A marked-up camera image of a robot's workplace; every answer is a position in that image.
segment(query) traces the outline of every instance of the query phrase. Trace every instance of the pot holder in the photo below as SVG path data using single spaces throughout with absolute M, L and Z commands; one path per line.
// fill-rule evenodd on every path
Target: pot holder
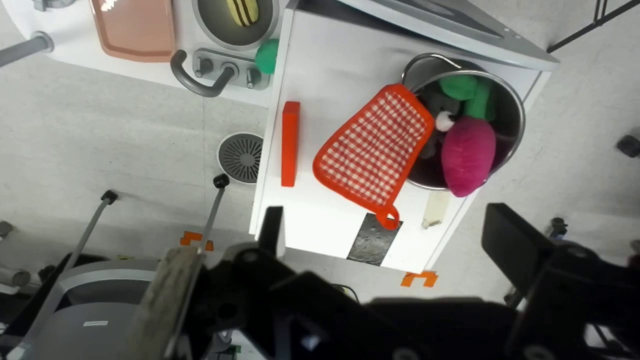
M 401 225 L 395 200 L 432 131 L 434 116 L 407 85 L 385 85 L 320 147 L 314 173 L 395 230 Z

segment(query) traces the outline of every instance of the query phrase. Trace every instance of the kitchen counter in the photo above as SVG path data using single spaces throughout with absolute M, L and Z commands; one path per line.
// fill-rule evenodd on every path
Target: kitchen counter
M 341 17 L 288 10 L 283 56 L 276 76 L 280 93 L 265 135 L 262 167 L 257 186 L 250 232 L 258 234 L 268 205 L 285 205 L 286 247 L 347 257 L 368 210 L 325 188 L 313 173 L 313 159 L 331 133 L 341 128 L 383 85 L 401 82 L 403 67 L 423 52 L 472 57 L 489 72 L 508 80 L 526 99 L 545 85 L 541 69 L 507 66 L 395 32 L 389 26 L 357 24 Z M 280 186 L 280 116 L 286 99 L 302 103 L 298 177 L 294 188 Z M 407 271 L 432 267 L 476 194 L 452 197 L 439 225 L 423 228 L 430 190 L 404 183 L 396 207 L 403 228 L 383 265 Z
M 96 34 L 90 0 L 77 0 L 69 7 L 51 7 L 47 12 L 34 10 L 33 0 L 2 0 L 2 3 L 24 37 L 31 37 L 36 29 L 53 36 L 57 49 L 51 56 L 59 62 L 182 87 L 182 83 L 177 82 L 169 62 L 133 62 L 105 53 Z M 193 3 L 193 0 L 174 1 L 178 47 L 187 49 L 188 53 L 199 47 L 221 49 L 221 46 L 202 32 Z M 267 89 L 229 85 L 224 87 L 223 97 L 267 108 L 273 103 L 273 93 L 275 85 L 268 85 Z

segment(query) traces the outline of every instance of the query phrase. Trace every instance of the white countertop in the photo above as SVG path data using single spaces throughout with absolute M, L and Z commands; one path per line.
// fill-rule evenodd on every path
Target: white countertop
M 283 27 L 283 37 L 288 40 L 280 47 L 286 53 L 286 63 L 278 63 L 285 67 L 276 78 L 283 85 L 278 85 L 278 102 L 265 135 L 250 232 L 260 232 L 268 205 L 285 205 L 286 247 L 347 257 L 368 210 L 334 194 L 314 177 L 313 159 L 316 151 L 383 85 L 401 82 L 401 72 L 412 56 L 423 52 L 452 53 L 452 49 L 300 10 L 291 17 L 291 24 L 286 20 Z M 486 59 L 475 62 L 508 78 L 522 97 L 529 96 L 541 76 L 539 69 Z M 280 186 L 280 116 L 286 99 L 302 103 L 294 188 Z M 407 271 L 423 271 L 434 265 L 475 200 L 475 196 L 452 197 L 445 222 L 425 230 L 423 218 L 429 196 L 429 190 L 404 183 L 396 200 L 404 223 L 383 265 Z
M 24 37 L 31 37 L 36 29 L 53 36 L 57 49 L 51 56 L 59 62 L 182 87 L 182 83 L 177 82 L 169 62 L 133 62 L 105 53 L 96 34 L 90 0 L 77 0 L 69 7 L 51 7 L 47 12 L 34 10 L 33 0 L 2 0 L 2 3 Z M 193 3 L 193 0 L 174 0 L 178 47 L 187 49 L 188 53 L 199 47 L 226 52 L 201 29 Z M 267 89 L 229 85 L 221 96 L 249 103 L 271 106 L 273 93 L 275 85 L 268 85 Z

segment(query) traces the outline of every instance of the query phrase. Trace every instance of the black machine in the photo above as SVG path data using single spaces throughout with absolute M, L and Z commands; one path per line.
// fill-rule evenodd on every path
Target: black machine
M 554 243 L 507 204 L 491 204 L 483 247 L 526 293 L 517 312 L 478 298 L 357 303 L 316 274 L 275 257 L 283 207 L 271 207 L 258 247 L 202 270 L 185 317 L 195 355 L 215 331 L 240 328 L 267 358 L 603 358 L 639 355 L 640 270 Z M 610 328 L 618 351 L 590 347 L 588 323 Z

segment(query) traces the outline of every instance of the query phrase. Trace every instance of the gray container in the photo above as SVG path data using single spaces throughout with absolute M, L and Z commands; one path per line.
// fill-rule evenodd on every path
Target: gray container
M 496 157 L 493 163 L 493 173 L 496 173 L 519 149 L 525 135 L 525 106 L 519 92 L 507 83 L 503 78 L 483 69 L 475 62 L 447 57 L 442 53 L 420 53 L 412 57 L 404 72 L 403 83 L 412 92 L 429 92 L 439 87 L 439 80 L 447 76 L 478 76 L 486 78 L 496 85 L 496 119 L 491 121 L 496 129 Z M 430 142 L 434 147 L 442 145 L 442 133 L 436 133 Z M 418 157 L 408 180 L 427 188 L 447 188 L 440 163 L 440 149 L 429 157 Z

